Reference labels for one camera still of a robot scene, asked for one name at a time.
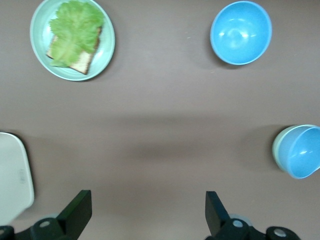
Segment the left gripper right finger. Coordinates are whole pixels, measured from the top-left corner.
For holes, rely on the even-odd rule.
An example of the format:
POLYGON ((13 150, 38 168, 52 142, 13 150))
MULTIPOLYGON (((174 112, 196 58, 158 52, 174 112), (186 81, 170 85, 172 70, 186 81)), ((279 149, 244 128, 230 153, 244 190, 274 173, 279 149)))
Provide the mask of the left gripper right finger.
POLYGON ((265 233, 256 230, 251 221, 238 214, 229 214, 215 191, 205 195, 205 219, 210 231, 208 240, 298 240, 292 230, 270 226, 265 233))

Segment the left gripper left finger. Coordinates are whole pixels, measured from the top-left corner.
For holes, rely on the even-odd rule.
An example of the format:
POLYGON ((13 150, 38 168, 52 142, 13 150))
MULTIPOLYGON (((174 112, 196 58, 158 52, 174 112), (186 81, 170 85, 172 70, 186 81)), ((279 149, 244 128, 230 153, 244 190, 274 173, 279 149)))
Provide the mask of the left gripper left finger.
POLYGON ((32 240, 77 240, 92 217, 92 193, 81 190, 57 217, 39 220, 30 227, 32 240))

